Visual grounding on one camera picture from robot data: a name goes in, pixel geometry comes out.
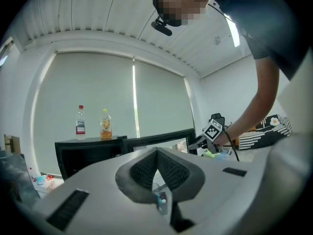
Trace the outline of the grey roller blind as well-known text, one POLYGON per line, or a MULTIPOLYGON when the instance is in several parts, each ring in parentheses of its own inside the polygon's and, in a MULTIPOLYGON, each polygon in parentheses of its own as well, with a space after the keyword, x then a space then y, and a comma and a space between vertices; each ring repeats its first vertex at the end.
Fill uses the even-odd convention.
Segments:
POLYGON ((34 114, 34 150, 40 172, 60 174, 55 142, 76 137, 80 105, 86 137, 100 135, 100 118, 107 109, 113 135, 134 138, 132 60, 98 53, 55 56, 39 89, 34 114))
POLYGON ((183 77, 144 62, 135 62, 134 70, 141 137, 194 127, 183 77))

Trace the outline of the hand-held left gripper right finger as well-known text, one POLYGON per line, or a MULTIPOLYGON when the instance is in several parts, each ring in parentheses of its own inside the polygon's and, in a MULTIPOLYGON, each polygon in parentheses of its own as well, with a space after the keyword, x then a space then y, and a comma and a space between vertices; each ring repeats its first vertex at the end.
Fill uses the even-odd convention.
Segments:
POLYGON ((171 218, 157 235, 224 235, 246 213, 264 173, 266 153, 251 162, 216 160, 159 148, 158 168, 169 188, 171 218))

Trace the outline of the person's right forearm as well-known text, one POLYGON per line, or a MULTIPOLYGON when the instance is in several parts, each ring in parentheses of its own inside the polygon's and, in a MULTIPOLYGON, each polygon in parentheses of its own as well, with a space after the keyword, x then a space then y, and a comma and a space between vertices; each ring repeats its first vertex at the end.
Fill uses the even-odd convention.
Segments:
POLYGON ((231 139, 250 130, 272 109, 279 86, 279 68, 269 58, 255 60, 257 92, 243 114, 226 130, 231 139))

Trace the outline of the brown cardboard box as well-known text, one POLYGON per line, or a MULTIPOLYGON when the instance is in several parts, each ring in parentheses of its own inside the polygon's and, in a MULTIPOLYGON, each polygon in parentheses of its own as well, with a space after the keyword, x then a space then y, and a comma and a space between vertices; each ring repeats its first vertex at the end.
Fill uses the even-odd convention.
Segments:
POLYGON ((4 147, 7 155, 21 154, 19 137, 4 134, 4 147))

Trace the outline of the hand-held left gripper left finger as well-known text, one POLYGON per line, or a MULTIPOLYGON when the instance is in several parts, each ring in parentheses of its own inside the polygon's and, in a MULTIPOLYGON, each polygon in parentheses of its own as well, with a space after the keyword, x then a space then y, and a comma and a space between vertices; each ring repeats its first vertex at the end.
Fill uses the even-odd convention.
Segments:
POLYGON ((146 150, 94 163, 64 181, 36 203, 34 212, 48 218, 76 189, 89 195, 67 226, 67 235, 171 235, 154 204, 138 204, 118 188, 117 170, 146 150))

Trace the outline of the person's right hand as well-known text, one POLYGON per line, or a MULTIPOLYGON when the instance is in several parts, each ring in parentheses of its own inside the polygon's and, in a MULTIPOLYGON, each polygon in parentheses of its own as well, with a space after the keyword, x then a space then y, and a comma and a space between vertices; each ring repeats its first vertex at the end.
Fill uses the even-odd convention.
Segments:
POLYGON ((227 133, 226 130, 221 132, 217 138, 214 140, 214 144, 218 147, 224 146, 226 143, 231 142, 232 139, 230 138, 230 135, 227 133))

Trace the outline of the clear water bottle red cap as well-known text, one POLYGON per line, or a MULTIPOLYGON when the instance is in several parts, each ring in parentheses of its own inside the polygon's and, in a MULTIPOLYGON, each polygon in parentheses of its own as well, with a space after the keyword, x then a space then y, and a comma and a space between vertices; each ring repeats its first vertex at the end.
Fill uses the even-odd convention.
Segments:
POLYGON ((84 106, 79 105, 78 113, 75 121, 75 133, 77 140, 83 140, 86 136, 86 125, 85 125, 85 114, 84 114, 84 106))

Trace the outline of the large clear storage box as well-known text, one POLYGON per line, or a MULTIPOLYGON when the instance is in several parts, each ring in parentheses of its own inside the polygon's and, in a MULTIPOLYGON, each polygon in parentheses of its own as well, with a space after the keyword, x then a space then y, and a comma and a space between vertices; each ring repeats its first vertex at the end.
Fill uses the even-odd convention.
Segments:
POLYGON ((215 154, 215 158, 213 158, 214 160, 220 161, 231 160, 233 154, 233 150, 231 147, 224 147, 222 150, 211 150, 210 152, 212 154, 215 154))

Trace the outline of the ceiling tube light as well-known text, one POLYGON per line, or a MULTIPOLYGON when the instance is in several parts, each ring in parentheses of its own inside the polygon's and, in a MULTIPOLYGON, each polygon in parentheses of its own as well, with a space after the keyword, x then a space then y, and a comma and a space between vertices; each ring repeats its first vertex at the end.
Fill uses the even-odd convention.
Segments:
POLYGON ((239 47, 241 44, 241 41, 240 41, 240 34, 238 32, 236 24, 232 21, 232 19, 228 15, 224 14, 224 17, 228 24, 228 27, 229 27, 229 30, 233 39, 234 47, 239 47))

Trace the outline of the plastic wrapped grey panel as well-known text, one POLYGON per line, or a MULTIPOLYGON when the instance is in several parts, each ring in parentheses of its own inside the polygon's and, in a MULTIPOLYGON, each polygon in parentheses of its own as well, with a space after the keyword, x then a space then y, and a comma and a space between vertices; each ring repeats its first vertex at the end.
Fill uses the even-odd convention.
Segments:
POLYGON ((0 178, 14 201, 20 202, 31 209, 40 200, 23 156, 1 157, 0 178))

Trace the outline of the small blue held object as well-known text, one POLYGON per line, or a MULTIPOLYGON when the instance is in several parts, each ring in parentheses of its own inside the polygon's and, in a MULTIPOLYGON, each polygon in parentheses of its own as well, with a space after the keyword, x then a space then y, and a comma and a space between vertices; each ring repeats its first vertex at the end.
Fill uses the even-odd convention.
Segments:
POLYGON ((165 216, 169 212, 169 198, 165 191, 154 191, 153 194, 157 197, 158 212, 165 216))

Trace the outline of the black mini fridge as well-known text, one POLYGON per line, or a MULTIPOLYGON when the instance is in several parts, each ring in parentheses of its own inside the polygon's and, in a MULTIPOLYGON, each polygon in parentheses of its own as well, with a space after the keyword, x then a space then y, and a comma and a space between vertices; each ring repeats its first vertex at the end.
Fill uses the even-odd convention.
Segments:
POLYGON ((111 138, 72 139, 55 142, 58 167, 64 180, 81 169, 124 153, 124 140, 127 136, 111 138))

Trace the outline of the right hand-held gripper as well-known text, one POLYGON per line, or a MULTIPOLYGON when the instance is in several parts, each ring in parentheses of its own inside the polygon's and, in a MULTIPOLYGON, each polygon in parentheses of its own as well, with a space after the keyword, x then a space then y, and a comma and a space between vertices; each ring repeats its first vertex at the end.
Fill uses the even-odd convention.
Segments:
POLYGON ((224 118, 211 118, 208 125, 203 130, 203 135, 196 137, 195 142, 188 145, 189 150, 196 150, 198 148, 208 149, 212 154, 218 154, 223 149, 214 144, 214 140, 224 130, 224 118))

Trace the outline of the orange drink bottle yellow cap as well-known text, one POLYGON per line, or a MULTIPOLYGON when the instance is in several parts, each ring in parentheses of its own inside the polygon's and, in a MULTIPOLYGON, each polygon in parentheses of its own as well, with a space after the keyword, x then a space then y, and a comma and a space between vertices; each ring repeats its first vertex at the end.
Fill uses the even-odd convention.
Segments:
POLYGON ((100 138, 102 140, 112 137, 111 116, 108 114, 107 109, 103 109, 100 118, 100 138))

